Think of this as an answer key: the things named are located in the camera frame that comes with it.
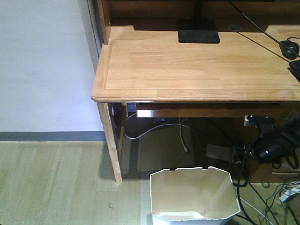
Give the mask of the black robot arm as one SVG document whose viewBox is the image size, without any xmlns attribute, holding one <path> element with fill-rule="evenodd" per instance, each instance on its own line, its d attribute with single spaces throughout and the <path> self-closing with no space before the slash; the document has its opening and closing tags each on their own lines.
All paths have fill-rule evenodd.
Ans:
<svg viewBox="0 0 300 225">
<path fill-rule="evenodd" d="M 255 127 L 258 136 L 251 142 L 241 142 L 232 147 L 232 154 L 241 159 L 250 156 L 260 164 L 281 165 L 285 158 L 293 169 L 299 168 L 296 149 L 300 147 L 300 118 L 294 115 L 282 127 L 275 127 L 271 116 L 246 115 L 244 126 Z"/>
</svg>

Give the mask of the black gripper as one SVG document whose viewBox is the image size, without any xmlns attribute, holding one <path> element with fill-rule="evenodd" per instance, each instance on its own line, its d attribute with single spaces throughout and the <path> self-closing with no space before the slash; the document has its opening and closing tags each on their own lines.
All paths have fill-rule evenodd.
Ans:
<svg viewBox="0 0 300 225">
<path fill-rule="evenodd" d="M 260 164 L 280 164 L 285 156 L 285 138 L 280 134 L 267 134 L 252 142 L 240 142 L 233 146 L 232 153 L 252 158 Z"/>
</svg>

